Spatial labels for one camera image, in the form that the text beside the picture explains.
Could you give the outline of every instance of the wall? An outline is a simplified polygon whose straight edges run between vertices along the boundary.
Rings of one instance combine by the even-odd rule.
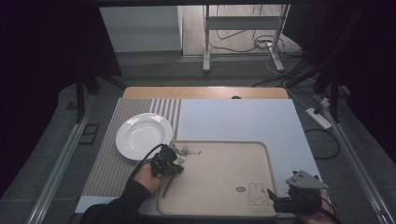
[[[100,11],[116,52],[181,50],[177,7],[103,7]]]

